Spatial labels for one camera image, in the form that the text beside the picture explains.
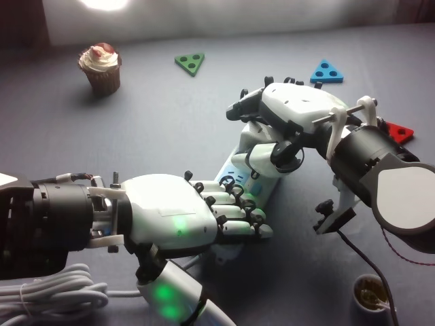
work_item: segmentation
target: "green triangle block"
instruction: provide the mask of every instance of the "green triangle block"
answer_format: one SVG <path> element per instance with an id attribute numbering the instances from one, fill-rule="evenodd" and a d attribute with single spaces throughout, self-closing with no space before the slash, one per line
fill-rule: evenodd
<path id="1" fill-rule="evenodd" d="M 203 63 L 205 55 L 203 53 L 194 53 L 186 56 L 176 56 L 175 63 L 186 70 L 189 75 L 195 77 L 201 63 Z"/>

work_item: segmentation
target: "small bowl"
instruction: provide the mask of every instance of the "small bowl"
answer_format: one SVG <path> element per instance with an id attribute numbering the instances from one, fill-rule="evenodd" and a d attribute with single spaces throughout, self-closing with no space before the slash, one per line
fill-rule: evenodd
<path id="1" fill-rule="evenodd" d="M 383 284 L 382 284 L 382 280 L 379 276 L 373 275 L 373 274 L 360 275 L 359 277 L 357 277 L 357 279 L 353 283 L 352 293 L 353 293 L 353 300 L 354 300 L 355 304 L 358 306 L 358 308 L 360 310 L 362 310 L 363 312 L 366 312 L 368 314 L 379 314 L 379 313 L 385 312 L 385 308 L 378 308 L 376 310 L 366 308 L 365 306 L 362 305 L 362 303 L 360 302 L 360 299 L 357 298 L 356 293 L 358 291 L 360 291 L 361 289 L 365 289 L 365 286 L 363 284 L 364 284 L 364 282 L 367 282 L 367 281 L 376 283 L 377 285 L 379 285 L 383 289 L 384 293 L 386 293 L 386 291 L 383 287 Z"/>

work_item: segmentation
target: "cupcake frosting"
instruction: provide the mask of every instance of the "cupcake frosting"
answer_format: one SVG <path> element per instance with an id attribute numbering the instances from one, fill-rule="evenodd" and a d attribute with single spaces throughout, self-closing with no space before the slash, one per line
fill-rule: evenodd
<path id="1" fill-rule="evenodd" d="M 79 59 L 82 69 L 105 73 L 118 66 L 118 53 L 107 43 L 98 43 L 85 51 Z"/>

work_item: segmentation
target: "triangle block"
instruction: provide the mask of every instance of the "triangle block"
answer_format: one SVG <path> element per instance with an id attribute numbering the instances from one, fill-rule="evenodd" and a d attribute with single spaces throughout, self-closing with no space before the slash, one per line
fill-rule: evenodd
<path id="1" fill-rule="evenodd" d="M 311 75 L 310 82 L 342 83 L 343 75 L 334 68 L 327 60 L 323 59 Z"/>
<path id="2" fill-rule="evenodd" d="M 186 70 L 189 75 L 195 77 L 204 58 L 205 55 L 203 53 L 187 54 L 185 56 L 176 56 L 175 63 Z"/>
<path id="3" fill-rule="evenodd" d="M 414 130 L 387 122 L 390 137 L 399 144 L 405 144 L 414 136 Z"/>

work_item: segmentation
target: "white backdrop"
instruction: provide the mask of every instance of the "white backdrop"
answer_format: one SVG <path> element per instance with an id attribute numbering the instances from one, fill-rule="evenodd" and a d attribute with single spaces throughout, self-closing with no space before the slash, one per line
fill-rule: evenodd
<path id="1" fill-rule="evenodd" d="M 128 0 L 117 11 L 43 0 L 52 45 L 389 24 L 399 0 Z"/>

